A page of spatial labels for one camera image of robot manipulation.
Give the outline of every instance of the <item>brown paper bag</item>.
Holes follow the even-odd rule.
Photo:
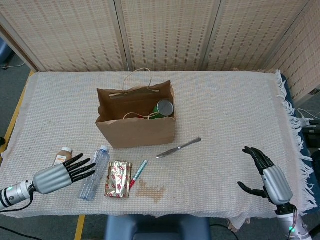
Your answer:
[[[128,113],[148,116],[160,100],[175,106],[171,82],[137,86],[129,90],[97,89],[100,101],[96,125],[114,149],[169,144],[175,138],[176,116],[157,119],[138,118]]]

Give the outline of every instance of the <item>silver robotic arm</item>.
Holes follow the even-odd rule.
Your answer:
[[[16,209],[5,211],[2,210],[27,199],[30,199],[30,205],[33,201],[34,192],[38,192],[43,195],[49,194],[94,174],[94,170],[89,172],[86,171],[93,168],[96,165],[95,163],[81,167],[88,163],[90,158],[73,164],[82,156],[83,154],[81,153],[80,155],[64,163],[39,171],[33,177],[33,181],[31,182],[26,180],[16,185],[7,187],[6,189],[0,190],[0,213],[16,211]],[[19,210],[25,209],[29,205],[20,208]]]
[[[281,168],[259,149],[246,146],[242,151],[253,158],[264,187],[263,190],[251,189],[239,181],[240,188],[248,194],[268,198],[276,205],[276,217],[288,240],[312,240],[296,206],[290,203],[293,193]]]

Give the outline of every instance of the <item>bottle label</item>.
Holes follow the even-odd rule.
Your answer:
[[[53,163],[53,166],[57,165],[57,164],[62,164],[66,161],[67,157],[66,156],[61,156],[61,155],[58,155],[56,156],[56,159]]]

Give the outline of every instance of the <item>table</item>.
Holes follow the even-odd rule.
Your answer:
[[[149,165],[130,198],[104,196],[105,177],[92,202],[78,199],[81,182],[49,195],[35,195],[32,206],[13,217],[79,214],[191,214],[229,218],[240,228],[246,218],[274,217],[275,207],[243,192],[242,181],[262,188],[253,161],[242,148],[261,149],[286,175],[292,203],[307,210],[312,200],[304,189],[295,135],[277,84],[279,74],[258,72],[152,72],[152,84],[172,81],[177,115],[172,144],[111,150],[111,161],[129,161],[136,171]],[[96,88],[121,89],[127,72],[36,73],[26,88],[16,127],[0,169],[0,188],[8,187],[53,164],[63,146],[91,157],[108,144],[95,121]],[[148,83],[148,73],[130,78],[127,88]],[[155,155],[195,137],[202,142],[158,160]]]

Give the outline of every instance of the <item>paper bag rope handle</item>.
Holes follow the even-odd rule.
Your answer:
[[[149,73],[150,73],[150,82],[149,82],[149,85],[148,85],[148,87],[147,87],[146,89],[148,89],[148,88],[150,87],[151,82],[152,82],[152,74],[151,74],[151,71],[149,70],[149,68],[142,67],[142,68],[139,68],[139,69],[133,71],[132,73],[130,73],[128,76],[125,77],[125,79],[123,80],[123,84],[122,84],[122,92],[123,92],[123,93],[125,92],[125,82],[126,82],[126,80],[127,80],[132,74],[134,74],[135,72],[138,72],[138,71],[140,71],[140,70],[148,70],[148,71],[149,71]]]
[[[128,115],[130,115],[130,114],[135,114],[135,115],[140,116],[140,117],[142,117],[142,118],[144,118],[144,119],[150,120],[151,117],[158,115],[159,112],[158,112],[158,111],[153,112],[153,113],[149,114],[148,116],[143,116],[143,115],[140,115],[140,114],[138,114],[138,113],[136,113],[136,112],[129,112],[129,113],[127,113],[126,115],[124,115],[123,119],[126,119],[126,117],[127,117]]]

